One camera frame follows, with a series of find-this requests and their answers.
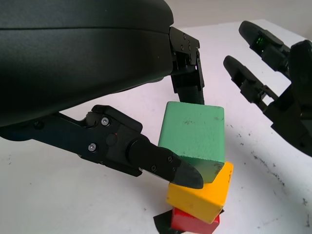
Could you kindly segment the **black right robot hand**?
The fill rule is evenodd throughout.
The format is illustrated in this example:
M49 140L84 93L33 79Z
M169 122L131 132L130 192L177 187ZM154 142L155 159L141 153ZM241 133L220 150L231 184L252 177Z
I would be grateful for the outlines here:
M243 21L239 33L250 49L274 71L291 83L277 96L246 66L231 56L223 65L231 80L249 103L253 103L272 121L275 130L290 145L312 155L312 42L300 41L288 47L268 30Z

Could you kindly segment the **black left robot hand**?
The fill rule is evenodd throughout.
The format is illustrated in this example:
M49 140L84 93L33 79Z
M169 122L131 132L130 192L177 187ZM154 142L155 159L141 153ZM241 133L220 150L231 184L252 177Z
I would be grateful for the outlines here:
M173 23L163 0L1 1L0 136L201 189L194 166L152 144L140 122L115 108L96 105L82 120L62 114L166 76L181 101L203 104L200 43Z

